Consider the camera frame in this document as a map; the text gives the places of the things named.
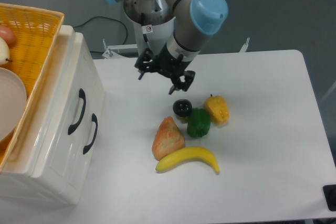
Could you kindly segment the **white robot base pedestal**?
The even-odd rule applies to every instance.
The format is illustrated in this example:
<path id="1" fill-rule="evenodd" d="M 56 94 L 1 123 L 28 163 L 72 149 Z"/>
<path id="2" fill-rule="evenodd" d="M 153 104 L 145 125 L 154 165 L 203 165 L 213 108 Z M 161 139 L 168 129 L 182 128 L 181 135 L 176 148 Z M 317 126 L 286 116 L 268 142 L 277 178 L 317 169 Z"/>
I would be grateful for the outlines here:
<path id="1" fill-rule="evenodd" d="M 174 30 L 175 17 L 165 0 L 124 0 L 123 9 L 132 22 L 138 54 L 146 49 L 158 55 Z"/>

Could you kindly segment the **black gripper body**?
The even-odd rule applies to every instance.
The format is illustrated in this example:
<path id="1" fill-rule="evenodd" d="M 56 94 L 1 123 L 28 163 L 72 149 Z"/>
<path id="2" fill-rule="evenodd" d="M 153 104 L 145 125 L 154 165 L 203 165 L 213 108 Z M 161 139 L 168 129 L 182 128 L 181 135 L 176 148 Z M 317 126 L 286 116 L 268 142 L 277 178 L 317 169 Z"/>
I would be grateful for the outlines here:
<path id="1" fill-rule="evenodd" d="M 164 45 L 160 53 L 154 59 L 154 70 L 168 78 L 184 76 L 187 79 L 193 79 L 193 71 L 186 70 L 190 61 L 184 61 L 183 58 L 183 54 L 178 54 L 177 57 L 174 57 L 169 52 L 167 45 Z"/>

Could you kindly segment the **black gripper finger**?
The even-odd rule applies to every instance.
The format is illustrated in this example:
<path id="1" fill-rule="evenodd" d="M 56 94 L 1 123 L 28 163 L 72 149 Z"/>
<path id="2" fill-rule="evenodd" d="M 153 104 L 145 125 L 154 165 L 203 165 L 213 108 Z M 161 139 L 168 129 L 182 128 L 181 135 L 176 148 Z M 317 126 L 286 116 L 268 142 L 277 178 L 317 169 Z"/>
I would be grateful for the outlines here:
<path id="1" fill-rule="evenodd" d="M 140 73 L 138 79 L 141 80 L 146 73 L 157 72 L 158 66 L 153 59 L 153 52 L 149 48 L 139 55 L 134 65 Z"/>
<path id="2" fill-rule="evenodd" d="M 169 95 L 171 95 L 174 91 L 182 90 L 186 92 L 194 81 L 195 71 L 187 70 L 184 71 L 181 76 L 172 76 L 170 77 L 173 85 L 169 90 Z"/>

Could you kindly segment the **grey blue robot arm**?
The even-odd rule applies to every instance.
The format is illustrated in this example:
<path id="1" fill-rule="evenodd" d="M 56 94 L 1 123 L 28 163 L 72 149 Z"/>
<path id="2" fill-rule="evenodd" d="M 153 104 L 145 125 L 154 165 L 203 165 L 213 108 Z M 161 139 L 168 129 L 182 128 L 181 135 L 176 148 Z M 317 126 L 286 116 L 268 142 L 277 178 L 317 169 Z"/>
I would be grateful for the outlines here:
<path id="1" fill-rule="evenodd" d="M 187 91 L 195 72 L 188 65 L 220 30 L 228 15 L 225 0 L 105 0 L 122 3 L 133 23 L 140 74 L 158 73 L 171 91 Z"/>

